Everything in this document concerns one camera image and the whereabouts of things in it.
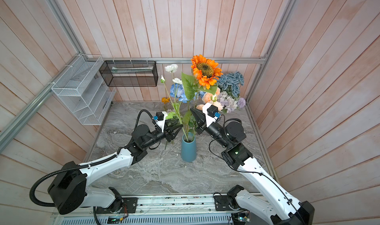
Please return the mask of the orange flower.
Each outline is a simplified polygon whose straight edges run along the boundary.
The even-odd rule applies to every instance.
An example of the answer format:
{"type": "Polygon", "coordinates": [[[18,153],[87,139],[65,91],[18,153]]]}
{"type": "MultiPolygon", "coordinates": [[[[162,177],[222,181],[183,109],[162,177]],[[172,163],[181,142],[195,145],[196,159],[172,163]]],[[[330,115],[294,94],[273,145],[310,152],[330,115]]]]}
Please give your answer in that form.
{"type": "Polygon", "coordinates": [[[193,56],[191,62],[191,74],[181,74],[186,97],[193,99],[197,92],[215,94],[217,81],[223,75],[218,63],[202,55],[193,56]]]}

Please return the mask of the pink white hydrangea bouquet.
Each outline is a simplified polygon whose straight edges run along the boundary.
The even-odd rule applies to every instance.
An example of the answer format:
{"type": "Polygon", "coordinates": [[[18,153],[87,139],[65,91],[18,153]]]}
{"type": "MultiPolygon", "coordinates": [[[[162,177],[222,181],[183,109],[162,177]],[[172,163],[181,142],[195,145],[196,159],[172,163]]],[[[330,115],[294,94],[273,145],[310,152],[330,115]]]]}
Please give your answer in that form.
{"type": "Polygon", "coordinates": [[[233,112],[238,108],[243,108],[246,105],[246,100],[243,97],[234,97],[233,95],[223,91],[217,97],[217,100],[223,106],[225,113],[233,112]]]}

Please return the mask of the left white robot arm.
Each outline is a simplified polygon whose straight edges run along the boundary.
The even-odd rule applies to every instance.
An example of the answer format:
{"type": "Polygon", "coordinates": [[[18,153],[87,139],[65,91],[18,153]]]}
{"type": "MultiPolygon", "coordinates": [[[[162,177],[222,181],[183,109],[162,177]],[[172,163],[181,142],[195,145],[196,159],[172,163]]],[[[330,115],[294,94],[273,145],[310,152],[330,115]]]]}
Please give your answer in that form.
{"type": "Polygon", "coordinates": [[[123,207],[123,198],[113,187],[92,188],[90,185],[101,177],[123,167],[129,167],[141,161],[147,155],[147,149],[166,139],[172,141],[178,135],[182,125],[164,125],[151,131],[141,124],[132,132],[131,140],[111,156],[106,156],[80,165],[66,163],[48,188],[59,214],[66,215],[77,208],[101,207],[112,213],[123,207]]]}

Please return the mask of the white flower stem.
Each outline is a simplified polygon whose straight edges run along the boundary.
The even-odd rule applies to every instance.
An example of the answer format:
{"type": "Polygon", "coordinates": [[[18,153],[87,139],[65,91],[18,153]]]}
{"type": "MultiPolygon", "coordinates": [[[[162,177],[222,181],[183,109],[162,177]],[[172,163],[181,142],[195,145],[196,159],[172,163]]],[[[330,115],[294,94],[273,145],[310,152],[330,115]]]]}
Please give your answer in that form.
{"type": "Polygon", "coordinates": [[[183,132],[186,142],[191,142],[193,138],[189,137],[189,132],[186,131],[186,123],[184,117],[180,112],[180,106],[182,103],[187,103],[188,100],[185,96],[185,90],[183,87],[183,82],[180,78],[175,77],[175,73],[178,71],[179,67],[177,64],[171,64],[164,67],[164,71],[169,73],[170,79],[166,79],[163,75],[160,77],[160,83],[165,87],[165,91],[168,95],[169,103],[172,105],[172,112],[169,113],[169,118],[176,118],[179,123],[183,125],[183,132]]]}

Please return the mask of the pale peach rose spray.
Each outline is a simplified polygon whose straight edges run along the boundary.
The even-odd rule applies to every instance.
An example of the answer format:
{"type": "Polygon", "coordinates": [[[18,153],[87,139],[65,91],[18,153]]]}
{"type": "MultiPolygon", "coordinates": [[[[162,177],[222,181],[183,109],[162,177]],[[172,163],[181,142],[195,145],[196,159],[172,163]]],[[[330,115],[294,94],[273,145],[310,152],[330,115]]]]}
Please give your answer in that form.
{"type": "Polygon", "coordinates": [[[211,105],[214,105],[215,107],[217,107],[218,111],[222,111],[223,110],[223,106],[222,106],[222,104],[217,99],[217,97],[219,96],[220,92],[221,92],[220,88],[217,88],[217,91],[216,91],[215,94],[205,93],[203,95],[203,97],[202,97],[203,104],[197,105],[196,109],[202,110],[202,108],[204,107],[204,105],[206,103],[210,103],[211,105]]]}

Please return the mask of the teal blue rose bouquet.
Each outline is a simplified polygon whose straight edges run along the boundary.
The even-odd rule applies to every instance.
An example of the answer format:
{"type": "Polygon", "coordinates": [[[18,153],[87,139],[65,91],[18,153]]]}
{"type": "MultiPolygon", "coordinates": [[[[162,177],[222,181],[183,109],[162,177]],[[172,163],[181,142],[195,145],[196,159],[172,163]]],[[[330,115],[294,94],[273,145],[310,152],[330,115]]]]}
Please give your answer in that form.
{"type": "Polygon", "coordinates": [[[240,97],[240,87],[244,85],[244,77],[240,72],[231,72],[222,75],[217,81],[220,90],[235,98],[240,97]]]}

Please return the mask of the teal ceramic vase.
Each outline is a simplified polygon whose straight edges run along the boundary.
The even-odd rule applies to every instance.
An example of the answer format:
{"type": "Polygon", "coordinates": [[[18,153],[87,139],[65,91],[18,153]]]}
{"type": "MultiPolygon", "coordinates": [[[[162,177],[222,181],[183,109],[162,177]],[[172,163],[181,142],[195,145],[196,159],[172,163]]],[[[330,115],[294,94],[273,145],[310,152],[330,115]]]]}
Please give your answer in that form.
{"type": "Polygon", "coordinates": [[[183,135],[181,142],[181,158],[186,162],[193,162],[197,157],[197,145],[195,135],[191,132],[188,133],[188,140],[183,135]]]}

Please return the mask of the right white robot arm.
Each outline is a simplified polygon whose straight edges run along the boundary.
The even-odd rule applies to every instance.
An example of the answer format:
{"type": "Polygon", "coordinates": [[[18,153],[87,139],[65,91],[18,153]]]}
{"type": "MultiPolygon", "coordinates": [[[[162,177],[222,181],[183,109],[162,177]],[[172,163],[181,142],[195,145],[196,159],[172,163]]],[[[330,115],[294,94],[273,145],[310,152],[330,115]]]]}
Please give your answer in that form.
{"type": "Polygon", "coordinates": [[[225,150],[221,158],[234,171],[241,173],[266,198],[252,195],[240,185],[227,193],[233,209],[247,210],[269,225],[310,225],[315,209],[308,202],[301,202],[281,187],[259,164],[253,154],[243,145],[246,138],[241,120],[225,119],[220,125],[217,107],[207,104],[203,109],[191,108],[200,135],[207,132],[225,150]]]}

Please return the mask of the yellow orange flower stem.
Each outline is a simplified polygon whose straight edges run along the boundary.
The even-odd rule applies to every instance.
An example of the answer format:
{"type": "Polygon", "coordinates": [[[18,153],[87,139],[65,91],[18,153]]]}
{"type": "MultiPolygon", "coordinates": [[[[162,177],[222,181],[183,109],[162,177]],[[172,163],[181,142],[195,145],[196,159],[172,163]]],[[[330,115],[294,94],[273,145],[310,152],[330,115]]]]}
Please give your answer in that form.
{"type": "Polygon", "coordinates": [[[161,102],[166,105],[166,104],[170,104],[171,103],[171,99],[169,97],[163,97],[161,99],[161,102]]]}

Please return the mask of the blue hydrangea mixed bouquet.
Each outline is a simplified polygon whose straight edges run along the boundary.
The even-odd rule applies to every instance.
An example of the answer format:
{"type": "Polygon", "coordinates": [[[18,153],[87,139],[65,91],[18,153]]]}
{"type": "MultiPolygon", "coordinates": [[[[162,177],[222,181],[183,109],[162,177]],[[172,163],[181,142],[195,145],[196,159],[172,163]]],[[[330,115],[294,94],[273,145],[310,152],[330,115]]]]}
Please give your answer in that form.
{"type": "Polygon", "coordinates": [[[170,96],[174,97],[176,100],[182,103],[188,103],[193,100],[198,100],[199,98],[202,98],[204,94],[205,92],[197,92],[193,99],[188,99],[185,95],[183,85],[174,83],[170,88],[170,96]]]}

